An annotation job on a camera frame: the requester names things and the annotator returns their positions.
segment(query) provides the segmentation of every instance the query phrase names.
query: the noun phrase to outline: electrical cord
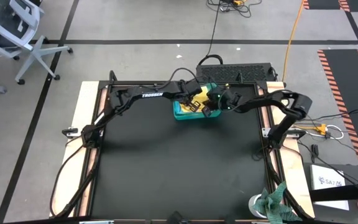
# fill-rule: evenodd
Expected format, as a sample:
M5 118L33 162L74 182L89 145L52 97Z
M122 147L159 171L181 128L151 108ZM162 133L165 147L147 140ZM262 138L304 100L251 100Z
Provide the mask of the electrical cord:
M268 146L262 147L262 148L260 148L260 149L258 149L258 150L256 150L256 151L254 151L254 152L251 154L252 160L254 160L254 161L260 161L260 160L262 160L262 159L265 159L267 156L270 156L270 153L271 153L272 151L276 150L276 149L273 149L273 148L269 148L268 151L267 151L266 156L260 156L260 155L258 155L262 150L264 150L264 149L266 149L266 148L268 148ZM284 148L284 149L287 149L287 150L289 150L289 151L292 151L292 152L297 153L297 154L301 157L302 164L303 164L303 156L302 156L302 154L301 154L300 152L298 152L298 151L296 151L296 150L294 150L294 149L291 149L291 148L289 148L289 147L286 147L286 146L282 145L282 148L281 148L281 149L283 149L283 148Z
M321 116L321 117L319 117L319 118L315 118L315 119L312 119L312 118L310 118L310 119L304 119L304 121L317 121L317 120L320 120L320 119L322 119L322 118L332 118L332 117L337 117L337 116L340 116L339 118L341 118L341 117L343 117L343 115L345 115L345 114L348 114L348 115L350 115L350 114L356 114L356 113L358 113L358 109L354 109L354 110L351 110L351 111L349 111L349 112L345 112L345 113L339 113L339 114L332 114L332 115L326 115L326 116Z
M312 150L309 149L308 146L306 146L305 144L303 144L302 142L298 142L299 144L301 144L303 147L305 147L310 153L313 153ZM337 172L341 177L345 178L347 181L349 181L351 184L354 185L355 188L358 189L358 185L353 182L351 179L347 178L344 174L342 174L341 172L339 172L335 167L333 167L332 165L328 164L327 162L325 162L324 160L322 160L320 157L318 157L317 155L314 155L316 159L320 160L323 164L326 164L328 167L330 167L332 170L334 170L335 172Z
M248 6L246 6L245 3L242 2L242 6L244 6L247 9L246 11L241 11L238 7L234 7L234 9L239 12L240 16L242 16L244 18L251 18L251 16L252 16L251 6L256 6L256 5L259 5L261 3L262 3L262 0L259 0L259 2L257 2L257 3L250 3L250 4L248 4Z
M312 124L317 128L317 125L314 123L314 121L311 119L310 120L311 122L312 122ZM343 145L343 146L346 146L346 147L348 147L349 149L351 149L351 150L353 150L354 152L357 152L353 147L351 147L351 146L348 146L347 144L344 144L344 143L342 143L340 140L338 140L338 139L335 139L335 138L333 138L333 140L335 140L335 141L337 141L339 144L341 144L341 145Z
M301 144L302 146L307 147L307 146L304 145L300 140L298 140L298 144ZM314 161L314 159L321 159L321 158L319 158L318 146L317 146L316 144L313 144L313 145L312 145L311 150L309 150L310 148L308 148L308 147L307 147L307 149L308 149L308 151L310 152L311 157L312 157L312 159L313 159L312 162ZM346 175L346 176L348 176L348 177L350 177L350 178L352 178L354 181L356 181L356 182L358 183L358 180L357 180L356 178L354 178L354 177L352 177L351 175L346 174L346 173L343 173L343 174Z
M327 138L327 136L323 136L321 134L313 134L307 130L305 130L307 127L302 127L302 126L298 126L298 125L294 125L294 127L298 128L298 129L301 129L301 130L304 130L307 134L311 135L311 136L316 136L316 137L320 137L320 138ZM336 129L337 131L339 131L342 135L341 137L332 137L330 136L329 139L335 139L335 140L340 140L344 137L344 132L338 127L338 126L335 126L333 124L329 124L326 126L326 128L333 128L333 129Z
M55 212L53 211L53 198L55 197L55 191L56 191L56 186L57 186L57 182L59 181L59 177L60 177L60 173L62 172L63 168L66 166L67 162L74 157L81 149L82 149L82 145L71 155L69 156L66 161L60 166L59 171L57 172L57 176L55 179L55 183L53 184L53 188L52 188L52 195L50 196L50 200L49 200L49 211L52 214L53 217L56 216Z
M167 85L169 85L169 83L172 81L172 78L175 76L176 72L179 71L179 70L186 70L187 72L190 72L191 75L194 77L194 79L198 82L196 75L190 69L188 69L188 68L177 68L177 69L175 69L175 71L173 71L173 73L172 73L171 77L169 78L169 80L166 81L164 84L161 84L159 86L154 86L154 87L145 86L145 85L139 85L139 86L144 87L144 88L148 88L148 89L151 89L151 90L158 91L158 90L160 90L162 88L165 88Z
M209 43L209 49L208 49L208 53L205 55L205 57L207 57L209 55L209 53L211 52L211 48L212 48L212 42L214 40L214 35L215 35L215 28L216 28L216 23L218 21L218 14L219 14L219 7L221 5L221 0L219 0L219 4L218 4L218 9L216 10L216 15L215 15L215 23L214 23L214 29L212 31L212 37L211 37L211 42Z
M233 0L220 0L220 4L216 4L212 2L212 0L206 0L205 4L207 7L209 7L210 10L219 12L231 12L231 11L237 11L242 17L250 18L252 16L250 7L255 6L262 3L262 0L259 0L257 3L250 3L248 6L245 5L245 1L240 1L241 4L235 3ZM218 8L215 10L211 6L218 6Z
M289 51L290 51L290 47L291 47L291 43L292 43L292 39L293 39L293 36L294 36L294 34L295 34L295 30L296 30L296 27L297 27L297 25L298 25L299 18L301 17L302 9L303 9L303 1L301 1L301 5L300 5L299 10L298 10L298 15L296 16L295 23L293 24L293 27L292 27L290 40L288 41L288 45L287 45L287 50L285 51L285 58L284 58L284 71L283 71L283 78L282 78L282 82L284 82L284 80L285 80L285 76L287 75L287 60L288 60L288 53L289 53Z

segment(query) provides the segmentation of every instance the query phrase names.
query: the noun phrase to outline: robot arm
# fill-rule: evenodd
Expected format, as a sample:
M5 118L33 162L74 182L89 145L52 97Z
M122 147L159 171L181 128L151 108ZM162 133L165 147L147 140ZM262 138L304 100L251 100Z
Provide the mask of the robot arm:
M288 90L277 90L272 93L256 96L255 98L244 101L238 93L230 91L229 87L214 88L208 92L208 101L204 104L204 114L212 110L234 111L236 113L246 113L251 109L263 106L276 106L285 117L280 124L273 126L268 133L268 143L272 148L279 148L285 139L286 132L297 121L306 117L309 112L312 100L302 94ZM292 101L290 107L285 106L282 100Z

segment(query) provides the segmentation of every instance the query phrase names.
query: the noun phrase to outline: clamp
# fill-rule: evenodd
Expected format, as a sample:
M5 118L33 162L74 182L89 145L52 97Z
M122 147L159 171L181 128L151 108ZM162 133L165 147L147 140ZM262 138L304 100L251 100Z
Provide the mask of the clamp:
M81 133L78 132L78 128L69 127L68 129L63 129L62 134L68 139L81 136Z

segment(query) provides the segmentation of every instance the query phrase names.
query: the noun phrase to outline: wooden board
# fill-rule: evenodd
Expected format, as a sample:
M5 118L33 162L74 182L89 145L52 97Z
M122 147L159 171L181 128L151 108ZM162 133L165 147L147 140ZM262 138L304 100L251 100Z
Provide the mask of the wooden board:
M283 90L284 84L282 82L267 82L267 91L269 93L276 90ZM279 124L285 117L279 108L272 106L273 120L275 124ZM284 140L283 145L290 149L299 152L298 142L296 139L287 138ZM310 200L308 183L306 182L305 172L303 170L302 158L299 154L282 147L280 149L281 160L283 163L283 170L287 188L295 198L295 200L302 206L303 210L311 217L314 218L313 205ZM270 153L272 161L274 161L273 152Z
M99 82L83 82L77 105L74 112L72 127L78 128L79 131L87 124L91 124L96 96L98 94ZM63 162L71 156L82 145L81 138L69 143L66 147ZM77 191L81 179L81 171L85 160L86 149L82 148L77 155L72 157L60 173L57 182L55 196L53 197L52 208L55 214L61 212L66 204Z

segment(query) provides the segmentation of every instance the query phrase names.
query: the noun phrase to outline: plug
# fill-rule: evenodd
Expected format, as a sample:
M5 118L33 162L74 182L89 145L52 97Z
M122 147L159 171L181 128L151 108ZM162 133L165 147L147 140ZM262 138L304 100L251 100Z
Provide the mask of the plug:
M319 155L318 152L318 145L312 144L311 145L311 162L314 163L314 159L317 158Z
M330 139L331 138L331 133L329 131L326 132L326 135L324 135L324 137L326 139Z

